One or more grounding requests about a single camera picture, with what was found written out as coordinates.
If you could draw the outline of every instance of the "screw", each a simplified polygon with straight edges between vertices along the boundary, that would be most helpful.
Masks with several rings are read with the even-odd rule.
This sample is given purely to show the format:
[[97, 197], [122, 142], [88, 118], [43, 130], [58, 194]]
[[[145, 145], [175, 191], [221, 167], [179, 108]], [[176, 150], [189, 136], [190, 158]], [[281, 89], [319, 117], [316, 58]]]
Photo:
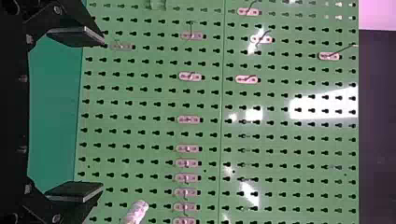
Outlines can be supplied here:
[[55, 215], [52, 218], [52, 223], [58, 223], [61, 220], [61, 214]]
[[54, 8], [53, 8], [53, 11], [54, 11], [56, 14], [58, 14], [58, 15], [61, 15], [61, 14], [62, 14], [62, 10], [61, 10], [60, 7], [54, 7]]
[[25, 194], [30, 194], [30, 192], [32, 192], [32, 185], [31, 184], [25, 185]]

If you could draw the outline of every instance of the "hook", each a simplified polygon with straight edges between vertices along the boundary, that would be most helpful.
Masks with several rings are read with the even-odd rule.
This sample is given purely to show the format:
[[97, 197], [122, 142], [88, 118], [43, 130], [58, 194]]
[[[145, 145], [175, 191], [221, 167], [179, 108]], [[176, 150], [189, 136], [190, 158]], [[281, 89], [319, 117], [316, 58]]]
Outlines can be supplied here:
[[327, 58], [330, 58], [330, 57], [332, 57], [333, 55], [335, 55], [335, 54], [337, 54], [337, 53], [341, 53], [342, 51], [344, 51], [344, 50], [346, 50], [346, 49], [350, 49], [350, 48], [352, 48], [352, 47], [358, 48], [359, 45], [356, 45], [355, 43], [352, 43], [352, 44], [350, 44], [350, 45], [344, 47], [343, 49], [337, 50], [336, 52], [327, 55]]
[[185, 167], [185, 168], [189, 168], [189, 161], [184, 160], [184, 167]]
[[192, 33], [192, 25], [195, 23], [195, 21], [187, 21], [187, 24], [190, 26], [190, 37], [188, 40], [190, 40], [193, 37]]
[[260, 44], [260, 42], [262, 42], [262, 40], [264, 39], [264, 37], [265, 37], [266, 35], [268, 35], [269, 33], [271, 33], [271, 32], [272, 32], [272, 30], [267, 30], [267, 31], [265, 31], [264, 34], [262, 34], [262, 37], [259, 38], [259, 41], [257, 41], [255, 47], [257, 48], [257, 46]]
[[185, 217], [188, 217], [189, 215], [186, 213], [186, 208], [189, 208], [189, 206], [185, 203], [182, 203], [182, 205], [183, 205], [183, 215]]
[[259, 1], [259, 0], [254, 0], [253, 2], [250, 3], [250, 6], [248, 6], [248, 8], [247, 8], [247, 12], [246, 12], [245, 16], [248, 15], [248, 13], [249, 13], [249, 11], [251, 10], [251, 8], [253, 7], [253, 5], [254, 5], [255, 3], [257, 3], [258, 1]]
[[253, 78], [253, 77], [255, 77], [255, 76], [256, 76], [256, 75], [250, 75], [250, 76], [244, 78], [244, 81], [248, 81], [249, 79], [251, 79], [251, 78]]
[[183, 199], [185, 200], [185, 201], [188, 201], [189, 199], [187, 198], [187, 194], [189, 194], [189, 191], [187, 190], [187, 189], [184, 189], [183, 190]]
[[188, 176], [188, 175], [184, 175], [184, 183], [185, 183], [186, 185], [189, 184], [189, 182], [187, 182], [188, 180], [189, 180], [189, 176]]
[[189, 75], [187, 76], [189, 78], [189, 80], [191, 80], [193, 78], [193, 75], [195, 74], [195, 72], [190, 72]]

